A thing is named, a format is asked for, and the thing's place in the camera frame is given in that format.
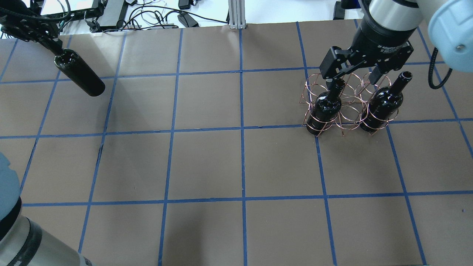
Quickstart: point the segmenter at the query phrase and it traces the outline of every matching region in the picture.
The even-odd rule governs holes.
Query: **metal post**
[[[245,0],[228,0],[228,15],[231,29],[246,28]]]

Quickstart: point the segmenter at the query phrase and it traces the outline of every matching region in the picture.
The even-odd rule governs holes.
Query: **light blue cap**
[[[473,1],[442,5],[430,20],[429,37],[452,69],[473,72]]]
[[[0,152],[0,220],[11,212],[20,197],[17,173],[9,165],[8,159]]]

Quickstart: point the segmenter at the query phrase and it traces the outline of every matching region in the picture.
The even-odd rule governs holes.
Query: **table surface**
[[[470,265],[473,78],[428,88],[425,25],[388,129],[301,126],[306,77],[357,25],[62,36],[106,84],[96,98],[40,45],[1,40],[23,214],[101,266]]]

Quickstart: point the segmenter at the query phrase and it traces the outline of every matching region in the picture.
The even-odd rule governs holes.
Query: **bottle neck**
[[[399,74],[399,77],[396,79],[394,84],[389,89],[389,92],[394,95],[399,95],[403,89],[406,87],[407,83],[412,80],[412,74],[408,71],[404,71]]]
[[[344,88],[345,88],[344,80],[342,79],[333,80],[328,90],[327,99],[330,101],[336,101]]]

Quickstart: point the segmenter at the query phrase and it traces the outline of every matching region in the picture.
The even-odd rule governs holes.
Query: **bottle holder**
[[[345,75],[343,80],[345,81],[346,85],[340,95],[342,100],[340,112],[333,120],[324,122],[325,125],[323,126],[322,130],[320,130],[320,133],[317,135],[317,137],[323,131],[330,129],[334,125],[341,130],[342,136],[344,136],[345,131],[355,130],[361,125],[361,123],[364,123],[368,113],[366,113],[365,116],[363,114],[366,112],[366,110],[369,111],[368,103],[376,90],[380,87],[392,85],[391,80],[386,75],[384,75],[377,84],[371,85],[368,80],[369,75],[370,72],[364,75],[363,78],[360,78],[354,73]],[[318,95],[328,90],[327,87],[323,85],[324,83],[325,80],[321,78],[321,74],[315,73],[309,76],[304,84],[304,89],[299,100],[300,104],[305,104],[308,106],[304,115],[304,121],[302,122],[303,126],[307,126],[307,121],[309,119],[314,119],[323,123],[312,115],[312,110],[315,106]],[[388,120],[382,120],[375,117],[375,119],[383,122],[383,126],[380,128],[371,128],[367,126],[373,130],[376,130],[375,132],[369,134],[374,135],[377,131],[386,128],[389,122],[394,120],[398,114],[399,110],[397,110],[397,113],[394,117],[389,118]]]

